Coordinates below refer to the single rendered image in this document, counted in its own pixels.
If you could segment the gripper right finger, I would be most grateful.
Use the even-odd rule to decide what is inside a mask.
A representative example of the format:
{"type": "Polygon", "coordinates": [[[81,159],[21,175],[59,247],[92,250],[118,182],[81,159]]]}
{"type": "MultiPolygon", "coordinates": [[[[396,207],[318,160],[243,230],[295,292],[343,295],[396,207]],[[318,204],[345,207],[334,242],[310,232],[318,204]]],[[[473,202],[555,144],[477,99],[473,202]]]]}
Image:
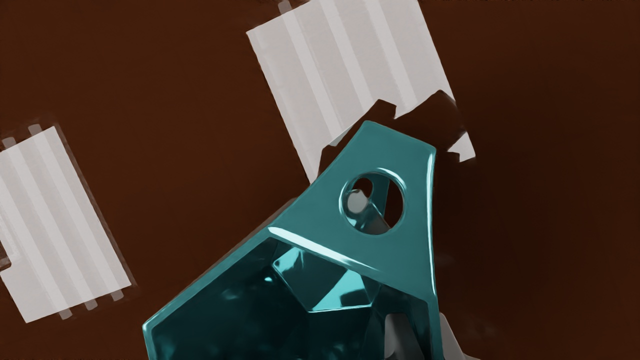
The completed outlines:
{"type": "Polygon", "coordinates": [[[463,353],[443,313],[439,313],[439,325],[441,328],[442,349],[445,360],[480,360],[480,358],[471,357],[463,353]]]}

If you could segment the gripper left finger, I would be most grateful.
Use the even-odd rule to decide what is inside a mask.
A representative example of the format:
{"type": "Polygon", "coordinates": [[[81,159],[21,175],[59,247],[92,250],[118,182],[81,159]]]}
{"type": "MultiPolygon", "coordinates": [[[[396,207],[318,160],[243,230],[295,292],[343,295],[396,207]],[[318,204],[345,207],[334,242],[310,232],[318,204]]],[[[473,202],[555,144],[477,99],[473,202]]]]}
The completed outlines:
{"type": "Polygon", "coordinates": [[[416,338],[405,313],[386,315],[384,360],[417,360],[416,338]]]}

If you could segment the teal faceted mug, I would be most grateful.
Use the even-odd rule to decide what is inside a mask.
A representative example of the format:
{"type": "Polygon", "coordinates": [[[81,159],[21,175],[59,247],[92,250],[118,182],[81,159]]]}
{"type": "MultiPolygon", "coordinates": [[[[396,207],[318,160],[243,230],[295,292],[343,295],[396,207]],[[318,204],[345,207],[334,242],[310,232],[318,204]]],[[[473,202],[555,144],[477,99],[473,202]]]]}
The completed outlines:
{"type": "Polygon", "coordinates": [[[384,360],[390,314],[445,360],[434,146],[364,121],[282,212],[142,325],[149,360],[384,360]]]}

